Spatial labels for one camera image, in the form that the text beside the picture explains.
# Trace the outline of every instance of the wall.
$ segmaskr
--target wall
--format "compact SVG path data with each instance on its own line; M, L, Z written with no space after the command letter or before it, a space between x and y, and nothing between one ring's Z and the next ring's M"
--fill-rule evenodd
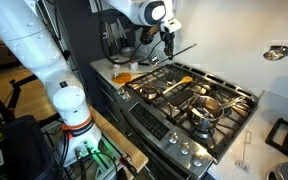
M257 96L267 89L288 98L288 57L263 58L271 45L288 45L288 1L178 1L175 57L239 85Z

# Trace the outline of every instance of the orange object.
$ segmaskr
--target orange object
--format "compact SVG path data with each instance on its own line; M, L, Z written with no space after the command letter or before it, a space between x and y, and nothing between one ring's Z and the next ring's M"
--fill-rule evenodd
M127 83L131 80L132 75L130 73L120 73L119 77L112 78L112 81L117 83L117 84L124 84Z

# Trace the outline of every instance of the bowl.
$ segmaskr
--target bowl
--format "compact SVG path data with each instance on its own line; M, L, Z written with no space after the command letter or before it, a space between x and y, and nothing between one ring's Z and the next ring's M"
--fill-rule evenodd
M135 52L134 47L125 47L121 49L122 56L124 57L131 57Z

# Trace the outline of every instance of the wooden floor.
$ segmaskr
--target wooden floor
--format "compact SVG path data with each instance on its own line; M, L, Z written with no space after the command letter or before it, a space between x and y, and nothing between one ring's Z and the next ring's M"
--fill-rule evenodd
M12 92L13 87L10 81L15 79L19 81L32 75L28 69L20 69L0 74L0 99L5 101ZM21 93L15 109L15 116L33 115L36 120L45 119L55 113L53 106L50 104L44 86L40 80L34 80L21 86Z

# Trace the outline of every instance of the gas stove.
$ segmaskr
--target gas stove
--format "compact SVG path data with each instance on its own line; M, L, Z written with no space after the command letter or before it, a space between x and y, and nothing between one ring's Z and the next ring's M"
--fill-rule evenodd
M187 77L191 79L181 83ZM158 156L196 179L221 160L258 102L252 93L180 63L165 65L126 83L116 97L125 119L160 153ZM200 126L189 116L192 101L199 97L220 104L238 97L244 100L225 108L216 121Z

